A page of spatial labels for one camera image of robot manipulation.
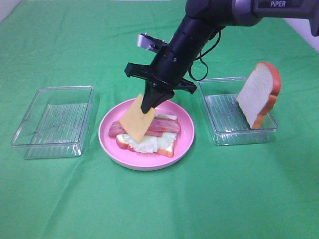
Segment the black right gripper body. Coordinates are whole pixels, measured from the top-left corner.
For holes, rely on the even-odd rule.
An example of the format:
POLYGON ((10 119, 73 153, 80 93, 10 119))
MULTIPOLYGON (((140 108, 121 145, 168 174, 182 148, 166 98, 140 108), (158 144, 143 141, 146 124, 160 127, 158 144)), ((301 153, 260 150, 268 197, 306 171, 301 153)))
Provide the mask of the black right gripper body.
POLYGON ((193 94, 197 86, 184 79, 186 72, 197 56, 195 49, 171 49, 164 46, 155 55, 150 65, 128 63, 127 77, 137 77, 167 90, 184 90, 193 94))

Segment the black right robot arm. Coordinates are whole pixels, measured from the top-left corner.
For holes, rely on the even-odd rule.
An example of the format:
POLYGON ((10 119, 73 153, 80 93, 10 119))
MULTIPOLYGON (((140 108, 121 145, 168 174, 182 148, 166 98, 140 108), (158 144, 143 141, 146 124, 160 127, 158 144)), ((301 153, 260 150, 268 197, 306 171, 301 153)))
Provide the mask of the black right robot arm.
POLYGON ((138 45, 156 53, 150 65, 128 63, 127 77, 145 80, 141 110, 174 96, 175 90, 194 93, 196 85, 184 79, 207 41, 220 35, 226 26, 254 26, 264 17, 308 19, 313 36, 319 34, 317 0, 189 0, 186 15, 169 43, 145 33, 138 45))

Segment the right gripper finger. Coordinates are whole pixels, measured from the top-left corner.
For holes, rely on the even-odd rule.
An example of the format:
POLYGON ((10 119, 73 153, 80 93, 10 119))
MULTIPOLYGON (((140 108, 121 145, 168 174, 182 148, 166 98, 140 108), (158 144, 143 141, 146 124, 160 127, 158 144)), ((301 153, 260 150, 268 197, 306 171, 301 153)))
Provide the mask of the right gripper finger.
POLYGON ((146 81, 141 110, 146 114, 151 108, 155 109, 158 105, 171 99, 173 96, 173 90, 157 85, 154 82, 146 81))

